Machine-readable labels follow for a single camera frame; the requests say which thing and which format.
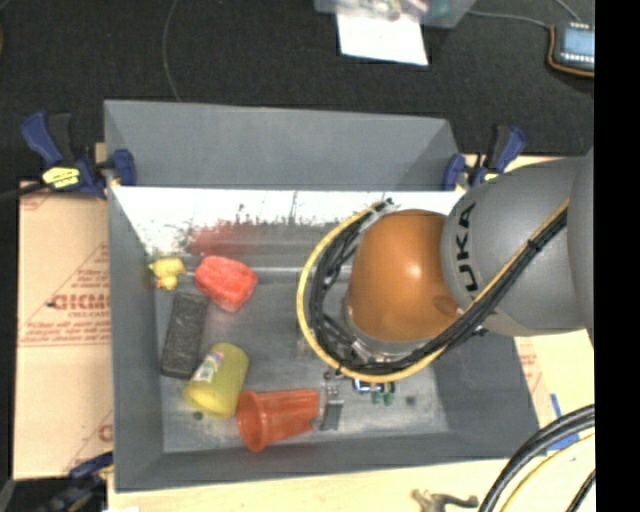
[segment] yellow duck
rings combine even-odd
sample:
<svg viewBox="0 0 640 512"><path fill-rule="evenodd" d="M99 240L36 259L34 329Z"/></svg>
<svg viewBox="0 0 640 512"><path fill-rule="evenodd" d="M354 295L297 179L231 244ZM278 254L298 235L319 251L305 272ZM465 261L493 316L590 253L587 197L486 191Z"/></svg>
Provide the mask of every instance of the yellow duck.
<svg viewBox="0 0 640 512"><path fill-rule="evenodd" d="M149 268L158 278L156 286L165 290L173 290L178 286L178 276L186 274L184 263L180 258L160 258L149 265Z"/></svg>

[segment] yellow plastic cup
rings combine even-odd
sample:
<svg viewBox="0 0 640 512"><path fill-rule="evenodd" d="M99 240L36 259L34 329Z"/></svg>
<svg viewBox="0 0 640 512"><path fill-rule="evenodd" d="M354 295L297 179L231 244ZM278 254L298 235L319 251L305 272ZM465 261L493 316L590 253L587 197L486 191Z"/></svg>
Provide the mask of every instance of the yellow plastic cup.
<svg viewBox="0 0 640 512"><path fill-rule="evenodd" d="M215 343L182 393L193 408L213 416L233 416L249 368L249 357L231 343Z"/></svg>

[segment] red foam block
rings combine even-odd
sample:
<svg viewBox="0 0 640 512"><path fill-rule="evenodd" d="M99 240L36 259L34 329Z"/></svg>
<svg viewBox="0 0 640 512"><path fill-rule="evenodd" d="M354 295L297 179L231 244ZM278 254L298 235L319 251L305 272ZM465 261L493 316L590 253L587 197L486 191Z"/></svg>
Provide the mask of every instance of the red foam block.
<svg viewBox="0 0 640 512"><path fill-rule="evenodd" d="M258 284L258 276L247 265L222 256L204 258L193 280L211 302L230 313L242 307Z"/></svg>

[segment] black eraser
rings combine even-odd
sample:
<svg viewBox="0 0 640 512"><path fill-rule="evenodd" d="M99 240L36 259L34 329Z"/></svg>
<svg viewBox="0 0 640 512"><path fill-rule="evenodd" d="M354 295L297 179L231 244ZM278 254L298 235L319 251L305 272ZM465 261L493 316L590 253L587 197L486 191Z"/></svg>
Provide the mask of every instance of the black eraser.
<svg viewBox="0 0 640 512"><path fill-rule="evenodd" d="M162 375L189 380L196 371L208 306L205 296L175 294L160 362Z"/></svg>

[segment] orange cup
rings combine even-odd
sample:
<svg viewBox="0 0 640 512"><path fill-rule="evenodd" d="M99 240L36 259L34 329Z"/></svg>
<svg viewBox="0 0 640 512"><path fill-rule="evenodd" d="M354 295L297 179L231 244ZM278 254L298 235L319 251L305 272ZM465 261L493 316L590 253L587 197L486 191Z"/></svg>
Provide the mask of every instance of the orange cup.
<svg viewBox="0 0 640 512"><path fill-rule="evenodd" d="M315 389L266 393L244 390L236 408L240 435L249 450L260 452L268 444L311 430L319 402Z"/></svg>

